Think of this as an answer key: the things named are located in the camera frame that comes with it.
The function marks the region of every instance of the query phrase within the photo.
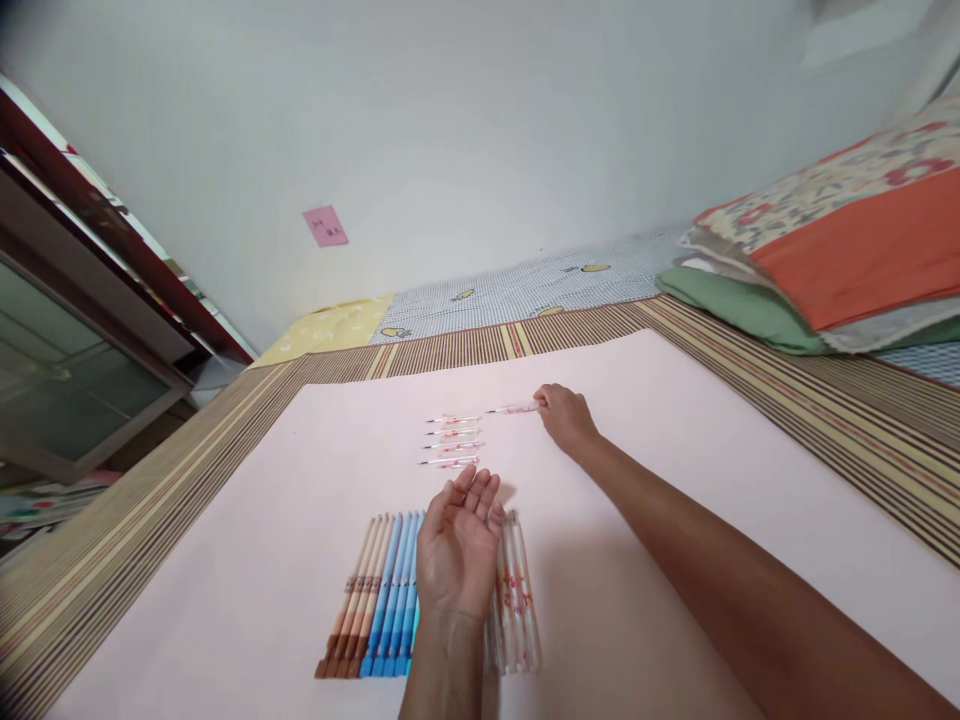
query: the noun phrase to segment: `pillow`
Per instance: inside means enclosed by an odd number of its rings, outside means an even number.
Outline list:
[[[960,96],[746,197],[707,210],[691,247],[758,272],[824,331],[960,295]],[[909,316],[910,327],[937,317]]]
[[[738,282],[763,285],[779,293],[777,286],[749,257],[739,254],[735,248],[733,252],[729,248],[725,249],[724,241],[713,233],[695,228],[687,233],[686,239],[681,238],[680,244],[688,247],[696,244],[704,251],[703,255],[695,253],[692,257],[681,258],[677,263],[680,267],[694,267]],[[726,254],[721,255],[721,259],[716,253],[724,250]],[[790,304],[786,298],[783,298],[783,301]],[[960,315],[960,297],[912,303],[864,320],[821,330],[818,334],[837,352],[867,353],[889,347],[956,315]]]
[[[780,295],[763,285],[738,282],[710,272],[677,267],[657,276],[657,286],[678,300],[707,310],[776,350],[791,355],[836,352],[813,332]],[[891,347],[960,339],[960,318],[937,323]]]

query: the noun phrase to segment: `striped mat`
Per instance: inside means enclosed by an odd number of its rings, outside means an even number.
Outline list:
[[[0,682],[10,716],[50,708],[303,385],[509,360],[642,328],[704,364],[960,569],[960,393],[868,358],[781,355],[659,296],[243,373],[3,578]]]

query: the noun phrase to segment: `green pillow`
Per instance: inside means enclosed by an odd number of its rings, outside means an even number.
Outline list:
[[[687,305],[707,310],[760,342],[791,355],[829,355],[827,345],[779,294],[762,285],[676,267],[657,276],[657,286]],[[960,340],[960,317],[920,330],[889,348]]]

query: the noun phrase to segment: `blue pen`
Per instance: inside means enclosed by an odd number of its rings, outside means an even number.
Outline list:
[[[413,642],[410,643],[410,659],[407,661],[407,675],[413,665],[413,648],[417,646],[417,628],[420,627],[420,593],[417,593],[417,609],[413,613]]]
[[[423,513],[417,513],[417,532],[423,525]],[[413,614],[417,605],[417,543],[413,543],[413,562],[410,564],[410,584],[407,586],[407,603],[403,610],[403,626],[400,632],[400,654],[397,656],[397,675],[406,675],[410,665],[410,646],[413,642]]]
[[[393,631],[393,620],[396,615],[397,600],[400,595],[400,576],[403,572],[403,558],[406,555],[407,541],[410,538],[410,528],[413,525],[412,518],[403,518],[403,531],[400,534],[400,547],[397,549],[397,557],[393,566],[393,576],[390,578],[390,594],[387,596],[387,607],[383,615],[383,629],[380,635],[380,644],[377,646],[377,652],[373,656],[373,671],[370,673],[374,677],[384,676],[384,664],[390,655],[390,640]]]
[[[420,513],[420,520],[417,521],[417,534],[419,536],[420,528],[423,526],[423,519],[426,517],[426,513]],[[413,583],[414,588],[416,588],[417,583],[417,555],[416,549],[414,549],[413,555]],[[404,672],[404,675],[410,674],[410,666],[413,664],[413,646],[417,644],[417,627],[420,625],[420,592],[415,590],[414,594],[417,596],[417,604],[413,610],[413,630],[410,633],[410,655],[407,657],[407,670]]]
[[[400,592],[397,595],[397,607],[394,610],[393,627],[390,629],[390,646],[387,649],[387,658],[383,663],[384,677],[396,677],[397,656],[400,654],[400,635],[403,630],[403,613],[407,607],[407,593],[410,589],[410,566],[413,564],[413,552],[417,545],[417,522],[413,513],[408,514],[410,533],[407,536],[407,546],[403,553],[403,569],[400,572]]]
[[[377,606],[373,611],[373,625],[370,626],[370,642],[367,644],[367,654],[360,664],[360,677],[369,677],[373,671],[373,656],[380,643],[380,631],[383,629],[383,614],[387,608],[387,595],[390,594],[390,582],[393,579],[393,567],[397,558],[397,549],[400,545],[400,528],[403,525],[403,516],[398,515],[390,534],[390,544],[387,546],[387,561],[383,566],[383,575],[380,580],[380,590],[377,593]]]

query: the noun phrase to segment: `orange pillow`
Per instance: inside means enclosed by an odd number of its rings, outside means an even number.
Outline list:
[[[816,331],[960,295],[960,95],[696,224]]]

